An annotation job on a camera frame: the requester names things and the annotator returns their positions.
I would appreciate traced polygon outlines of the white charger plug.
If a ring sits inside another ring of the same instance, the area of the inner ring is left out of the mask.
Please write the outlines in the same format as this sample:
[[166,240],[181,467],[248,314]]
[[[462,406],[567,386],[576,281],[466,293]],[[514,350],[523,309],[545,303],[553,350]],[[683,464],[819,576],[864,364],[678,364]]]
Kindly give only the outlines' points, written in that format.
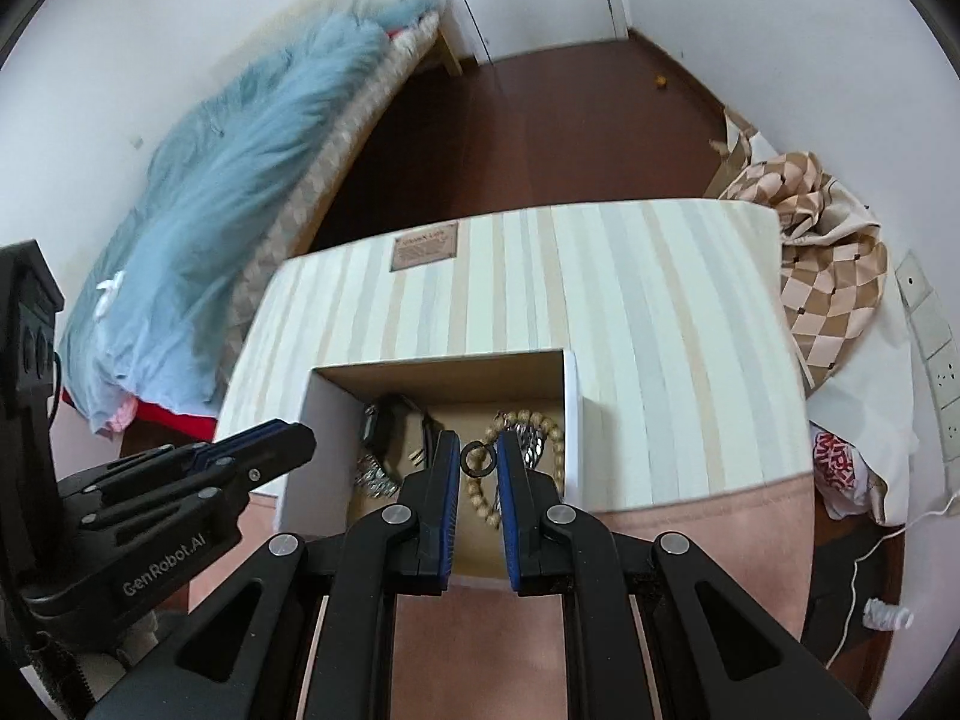
[[878,598],[869,598],[862,608],[862,627],[869,631],[900,632],[911,628],[914,613],[907,606],[890,605]]

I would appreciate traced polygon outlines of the red bed sheet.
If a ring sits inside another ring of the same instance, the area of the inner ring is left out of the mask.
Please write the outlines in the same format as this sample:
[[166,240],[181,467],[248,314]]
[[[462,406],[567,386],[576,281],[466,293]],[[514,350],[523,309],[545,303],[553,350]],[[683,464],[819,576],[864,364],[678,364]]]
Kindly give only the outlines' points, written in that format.
[[206,416],[178,415],[171,413],[155,403],[145,403],[135,397],[127,397],[119,411],[110,418],[106,426],[99,427],[96,436],[114,437],[122,434],[134,422],[148,422],[155,426],[166,427],[174,433],[195,440],[212,442],[217,430],[217,420]]

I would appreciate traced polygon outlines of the white cardboard box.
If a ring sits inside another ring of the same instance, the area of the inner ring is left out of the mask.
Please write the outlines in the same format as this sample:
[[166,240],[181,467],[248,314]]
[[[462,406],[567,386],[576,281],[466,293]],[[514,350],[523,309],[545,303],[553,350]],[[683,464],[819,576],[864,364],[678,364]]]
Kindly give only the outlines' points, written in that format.
[[324,592],[558,595],[573,566],[547,511],[579,499],[579,411],[561,349],[317,369],[270,440],[278,526]]

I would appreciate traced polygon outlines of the black smart band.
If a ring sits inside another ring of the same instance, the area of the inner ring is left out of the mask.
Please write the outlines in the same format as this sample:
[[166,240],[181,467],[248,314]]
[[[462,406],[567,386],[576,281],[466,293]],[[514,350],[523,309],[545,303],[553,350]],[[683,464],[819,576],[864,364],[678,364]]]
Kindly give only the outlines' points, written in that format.
[[402,411],[412,411],[420,416],[421,450],[418,458],[423,463],[430,463],[443,427],[430,411],[420,408],[410,397],[402,394],[381,395],[364,406],[359,429],[359,445],[363,454],[373,457],[379,465],[386,461]]

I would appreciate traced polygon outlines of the white wall socket strip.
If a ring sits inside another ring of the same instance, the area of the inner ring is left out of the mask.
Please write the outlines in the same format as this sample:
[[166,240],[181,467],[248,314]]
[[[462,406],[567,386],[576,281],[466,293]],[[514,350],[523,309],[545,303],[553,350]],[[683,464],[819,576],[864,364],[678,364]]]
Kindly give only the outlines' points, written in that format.
[[931,389],[942,457],[952,463],[958,458],[958,337],[912,250],[896,267],[895,275]]

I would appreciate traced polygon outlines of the light blue duvet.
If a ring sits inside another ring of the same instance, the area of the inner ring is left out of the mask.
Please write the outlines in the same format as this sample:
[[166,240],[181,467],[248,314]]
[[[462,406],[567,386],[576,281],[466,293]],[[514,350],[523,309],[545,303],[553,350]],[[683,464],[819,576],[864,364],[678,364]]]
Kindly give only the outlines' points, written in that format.
[[62,333],[65,392],[92,433],[120,433],[142,403],[217,416],[244,268],[397,34],[438,8],[318,16],[169,130]]

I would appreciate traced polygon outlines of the bed with patterned mattress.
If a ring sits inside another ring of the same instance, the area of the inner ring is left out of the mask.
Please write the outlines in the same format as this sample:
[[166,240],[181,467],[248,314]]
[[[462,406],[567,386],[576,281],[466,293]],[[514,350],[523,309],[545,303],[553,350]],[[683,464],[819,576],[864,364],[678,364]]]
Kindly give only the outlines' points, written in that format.
[[236,281],[220,361],[223,380],[235,370],[268,282],[285,260],[309,249],[343,179],[392,98],[419,68],[434,62],[443,62],[450,71],[457,68],[441,31],[444,8],[446,0],[295,0],[262,21],[244,43],[215,65],[215,78],[228,82],[254,60],[291,43],[332,13],[381,16],[387,23],[386,54],[373,73],[348,93],[347,101],[338,105],[331,130],[311,153],[308,171],[286,195],[274,224]]

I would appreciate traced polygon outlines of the red white plastic bag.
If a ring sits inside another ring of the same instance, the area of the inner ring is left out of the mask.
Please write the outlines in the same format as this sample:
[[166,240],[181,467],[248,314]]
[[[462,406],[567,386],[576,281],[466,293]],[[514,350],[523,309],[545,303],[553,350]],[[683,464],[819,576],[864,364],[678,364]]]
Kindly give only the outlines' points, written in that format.
[[854,445],[827,429],[809,424],[815,486],[832,520],[870,515],[882,517],[882,496],[874,473]]

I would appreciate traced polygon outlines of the brown label patch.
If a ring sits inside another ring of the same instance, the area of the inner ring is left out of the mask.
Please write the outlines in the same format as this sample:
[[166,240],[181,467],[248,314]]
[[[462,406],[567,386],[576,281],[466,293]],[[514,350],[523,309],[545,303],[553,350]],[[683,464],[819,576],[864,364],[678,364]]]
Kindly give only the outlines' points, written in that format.
[[459,224],[437,224],[404,232],[394,239],[391,270],[404,271],[454,259],[459,244]]

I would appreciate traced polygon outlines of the checkered beige cloth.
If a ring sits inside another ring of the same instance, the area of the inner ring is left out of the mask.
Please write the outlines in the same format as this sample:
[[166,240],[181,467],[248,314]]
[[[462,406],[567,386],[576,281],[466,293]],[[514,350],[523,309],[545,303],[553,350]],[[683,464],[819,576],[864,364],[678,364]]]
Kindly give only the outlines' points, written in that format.
[[781,296],[805,390],[834,376],[877,317],[889,273],[880,223],[812,151],[770,153],[758,128],[724,112],[716,197],[773,211]]

